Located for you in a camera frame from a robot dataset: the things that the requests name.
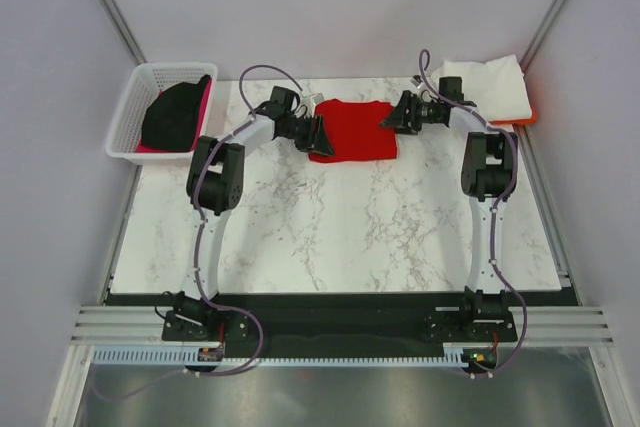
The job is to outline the red t-shirt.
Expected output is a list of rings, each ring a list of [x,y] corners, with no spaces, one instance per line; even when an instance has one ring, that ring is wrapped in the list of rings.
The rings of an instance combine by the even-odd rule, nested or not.
[[[381,122],[391,113],[390,102],[345,102],[338,99],[318,104],[315,113],[323,117],[324,128],[334,151],[332,156],[310,153],[316,163],[393,160],[398,156],[395,132]]]

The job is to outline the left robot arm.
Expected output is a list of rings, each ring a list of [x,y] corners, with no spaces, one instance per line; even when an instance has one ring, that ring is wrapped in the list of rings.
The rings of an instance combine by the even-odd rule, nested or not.
[[[302,104],[298,93],[275,87],[270,98],[229,133],[196,141],[186,184],[196,215],[192,267],[165,314],[164,341],[217,341],[224,314],[236,310],[214,304],[213,299],[219,293],[224,232],[243,194],[246,158],[277,138],[292,141],[305,154],[334,154],[324,117],[298,114],[296,107]]]

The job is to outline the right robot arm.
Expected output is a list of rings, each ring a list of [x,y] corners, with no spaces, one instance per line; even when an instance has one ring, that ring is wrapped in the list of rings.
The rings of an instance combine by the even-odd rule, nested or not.
[[[508,342],[517,339],[507,293],[513,286],[500,269],[507,201],[518,174],[517,136],[486,121],[467,101],[462,79],[442,77],[439,88],[414,76],[415,92],[405,90],[380,126],[416,135],[425,125],[442,124],[466,136],[461,190],[472,215],[471,267],[456,310],[434,308],[426,314],[434,342]]]

